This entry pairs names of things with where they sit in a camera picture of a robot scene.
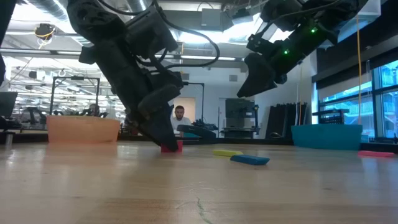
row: table surface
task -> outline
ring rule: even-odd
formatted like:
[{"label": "table surface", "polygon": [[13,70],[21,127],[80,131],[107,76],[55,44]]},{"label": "table surface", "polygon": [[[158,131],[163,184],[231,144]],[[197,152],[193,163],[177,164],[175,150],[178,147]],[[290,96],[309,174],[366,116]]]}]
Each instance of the table surface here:
[{"label": "table surface", "polygon": [[0,146],[0,202],[1,224],[396,224],[398,161],[293,146],[14,144]]}]

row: man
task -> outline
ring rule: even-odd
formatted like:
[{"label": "man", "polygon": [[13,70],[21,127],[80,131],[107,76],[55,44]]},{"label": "man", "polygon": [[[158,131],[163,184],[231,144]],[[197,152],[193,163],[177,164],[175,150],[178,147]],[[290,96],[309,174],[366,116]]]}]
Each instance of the man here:
[{"label": "man", "polygon": [[184,118],[185,109],[183,106],[177,106],[175,108],[175,117],[172,117],[172,126],[174,130],[177,130],[177,126],[180,124],[191,125],[191,121],[188,118]]}]

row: orange bin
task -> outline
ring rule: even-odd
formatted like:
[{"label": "orange bin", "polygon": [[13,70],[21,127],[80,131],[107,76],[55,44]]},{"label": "orange bin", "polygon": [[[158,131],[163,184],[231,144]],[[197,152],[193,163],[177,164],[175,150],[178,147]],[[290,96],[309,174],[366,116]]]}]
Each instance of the orange bin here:
[{"label": "orange bin", "polygon": [[100,143],[118,140],[120,121],[93,116],[47,116],[49,142]]}]

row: glass wall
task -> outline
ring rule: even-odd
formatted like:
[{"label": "glass wall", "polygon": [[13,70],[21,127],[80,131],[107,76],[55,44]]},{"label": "glass wall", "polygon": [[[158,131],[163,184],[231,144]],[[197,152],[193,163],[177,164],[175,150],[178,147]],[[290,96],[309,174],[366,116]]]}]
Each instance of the glass wall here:
[{"label": "glass wall", "polygon": [[363,134],[369,137],[398,136],[398,60],[371,71],[372,80],[321,99],[320,110],[346,109],[345,124],[358,124],[359,109]]}]

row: pink block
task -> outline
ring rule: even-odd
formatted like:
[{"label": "pink block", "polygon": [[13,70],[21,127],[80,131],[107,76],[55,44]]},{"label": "pink block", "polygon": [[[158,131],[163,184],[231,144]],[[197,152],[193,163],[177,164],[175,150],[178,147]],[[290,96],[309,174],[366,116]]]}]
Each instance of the pink block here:
[{"label": "pink block", "polygon": [[[178,141],[177,141],[177,146],[178,146],[178,149],[177,149],[177,151],[175,151],[175,152],[176,152],[176,153],[182,153],[182,140],[178,140]],[[164,146],[163,144],[160,145],[160,151],[161,151],[161,152],[173,152],[173,151],[171,151],[170,149],[167,149],[167,147]]]},{"label": "pink block", "polygon": [[360,151],[359,156],[373,156],[373,157],[394,157],[395,154],[392,152],[372,152],[372,151]]}]

